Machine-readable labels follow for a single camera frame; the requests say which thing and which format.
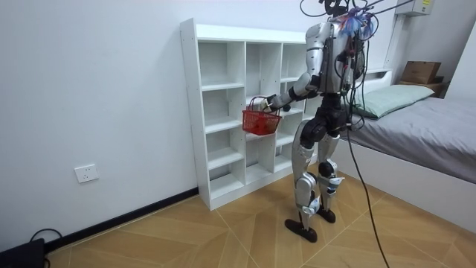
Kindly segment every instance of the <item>shelf compartment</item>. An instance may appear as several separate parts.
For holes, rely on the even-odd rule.
[[[245,160],[210,170],[210,197],[215,199],[245,186]]]
[[[306,45],[285,44],[283,46],[283,63],[281,65],[281,79],[285,82],[294,82],[294,79],[306,71]]]
[[[276,149],[276,159],[274,160],[274,172],[278,172],[292,166],[291,162],[292,144],[286,144]]]
[[[233,174],[228,174],[210,182],[211,199],[240,189],[245,186]]]
[[[281,44],[246,43],[246,97],[279,92]]]
[[[202,89],[245,81],[244,42],[199,42]]]
[[[222,90],[222,89],[238,89],[245,87],[244,83],[223,83],[216,85],[206,85],[202,86],[202,91],[213,91],[213,90]]]
[[[287,133],[277,133],[276,135],[276,147],[280,147],[286,144],[290,144],[295,140],[293,135]]]
[[[205,133],[229,130],[242,125],[245,89],[224,89],[202,93]]]
[[[222,130],[229,130],[242,125],[241,121],[230,116],[205,121],[205,133],[215,133]]]
[[[304,114],[304,116],[303,116],[303,121],[304,121],[304,120],[311,120],[311,119],[313,119],[313,118],[314,118],[314,115]]]
[[[246,168],[246,183],[250,184],[271,175],[262,165],[255,164]]]
[[[246,183],[256,182],[274,171],[275,136],[246,142]]]
[[[245,143],[245,133],[241,128],[208,134],[208,170],[244,159]]]
[[[208,169],[219,168],[224,165],[239,161],[244,156],[234,149],[224,148],[208,154]]]
[[[273,134],[269,134],[269,135],[255,135],[253,133],[246,133],[246,141],[255,141],[255,140],[259,140],[261,138],[266,138],[266,137],[269,137],[269,136],[272,136],[274,135]]]
[[[299,77],[284,77],[281,78],[281,83],[296,82],[298,79]]]
[[[289,168],[291,165],[291,159],[288,159],[285,156],[276,156],[276,159],[274,160],[274,172]]]

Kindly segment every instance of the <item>gray bed sheet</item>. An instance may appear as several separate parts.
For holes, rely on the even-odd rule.
[[[476,184],[476,109],[427,98],[379,120],[365,120],[351,140]]]

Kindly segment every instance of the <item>wall socket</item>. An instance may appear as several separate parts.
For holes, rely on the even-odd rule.
[[[99,179],[97,174],[96,165],[89,165],[85,167],[76,167],[74,169],[76,173],[77,181],[79,183],[88,182],[93,179]]]

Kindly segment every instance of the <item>red basket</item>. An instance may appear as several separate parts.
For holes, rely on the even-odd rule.
[[[243,130],[255,135],[268,135],[275,133],[281,117],[278,114],[259,110],[254,111],[253,105],[256,98],[264,97],[254,97],[248,107],[246,107],[246,110],[243,111]]]

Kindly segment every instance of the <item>light green pillow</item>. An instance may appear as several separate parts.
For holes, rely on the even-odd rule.
[[[358,113],[368,118],[381,118],[398,109],[410,106],[433,94],[424,86],[389,86],[364,94],[364,102],[356,98]]]

